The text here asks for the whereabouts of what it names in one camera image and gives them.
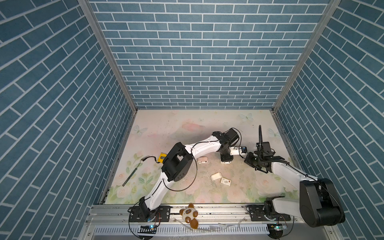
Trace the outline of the cardboard staple tray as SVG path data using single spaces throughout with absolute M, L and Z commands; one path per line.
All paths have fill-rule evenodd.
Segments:
M 212 181 L 220 180 L 222 177 L 223 176 L 221 173 L 215 173 L 215 174 L 211 175 L 211 180 Z

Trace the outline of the white staple box sleeve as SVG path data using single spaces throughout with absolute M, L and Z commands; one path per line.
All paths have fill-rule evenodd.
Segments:
M 225 186 L 230 186 L 231 185 L 231 180 L 229 179 L 226 179 L 226 178 L 221 178 L 221 184 L 225 185 Z

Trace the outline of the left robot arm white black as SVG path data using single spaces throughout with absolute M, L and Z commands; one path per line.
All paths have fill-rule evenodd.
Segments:
M 220 153 L 222 163 L 230 163 L 241 153 L 241 133 L 236 128 L 226 132 L 213 132 L 207 139 L 194 144 L 176 143 L 163 160 L 162 173 L 151 192 L 139 200 L 144 214 L 153 213 L 161 205 L 171 186 L 182 180 L 188 173 L 192 162 L 207 154 Z

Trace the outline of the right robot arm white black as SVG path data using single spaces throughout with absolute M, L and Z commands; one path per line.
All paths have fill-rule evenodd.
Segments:
M 283 157 L 275 156 L 268 142 L 257 143 L 257 150 L 247 153 L 245 163 L 256 171 L 275 174 L 299 192 L 298 200 L 283 196 L 266 198 L 263 213 L 269 221 L 287 215 L 304 220 L 312 228 L 345 222 L 345 212 L 334 183 L 327 178 L 309 175 Z

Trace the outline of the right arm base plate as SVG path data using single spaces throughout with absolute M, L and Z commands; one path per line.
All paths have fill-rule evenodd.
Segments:
M 275 209 L 264 204 L 251 204 L 246 205 L 246 211 L 250 215 L 252 222 L 263 222 L 263 221 L 269 221 L 269 222 L 277 222 L 277 221 L 290 221 L 291 216 L 286 214 L 279 214 L 275 211 Z

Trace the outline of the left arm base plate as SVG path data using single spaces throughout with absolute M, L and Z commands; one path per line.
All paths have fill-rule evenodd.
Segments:
M 132 206 L 128 213 L 129 221 L 134 223 L 169 222 L 171 206 L 160 206 L 155 210 L 145 210 L 145 207 Z

